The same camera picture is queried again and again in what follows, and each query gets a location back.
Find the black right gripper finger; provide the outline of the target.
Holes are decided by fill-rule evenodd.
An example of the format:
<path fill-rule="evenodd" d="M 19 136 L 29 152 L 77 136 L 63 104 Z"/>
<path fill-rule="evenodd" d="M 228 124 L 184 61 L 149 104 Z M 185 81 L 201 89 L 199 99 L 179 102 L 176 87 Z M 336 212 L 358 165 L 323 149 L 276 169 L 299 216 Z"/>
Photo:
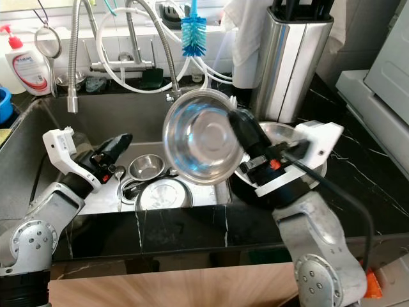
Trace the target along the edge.
<path fill-rule="evenodd" d="M 243 151 L 249 157 L 264 156 L 271 141 L 266 136 L 254 115 L 242 108 L 228 112 L 228 120 Z"/>

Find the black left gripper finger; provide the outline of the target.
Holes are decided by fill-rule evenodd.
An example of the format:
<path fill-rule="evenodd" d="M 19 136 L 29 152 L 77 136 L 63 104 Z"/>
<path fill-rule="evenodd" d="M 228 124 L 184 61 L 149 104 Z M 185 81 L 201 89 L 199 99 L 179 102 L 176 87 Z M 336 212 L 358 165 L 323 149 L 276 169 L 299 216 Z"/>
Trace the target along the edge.
<path fill-rule="evenodd" d="M 96 149 L 97 155 L 102 155 L 107 160 L 118 160 L 120 155 L 130 146 L 130 134 L 123 134 L 110 138 Z"/>
<path fill-rule="evenodd" d="M 128 149 L 132 138 L 111 138 L 102 144 L 102 164 L 103 166 L 113 166 L 120 155 Z"/>

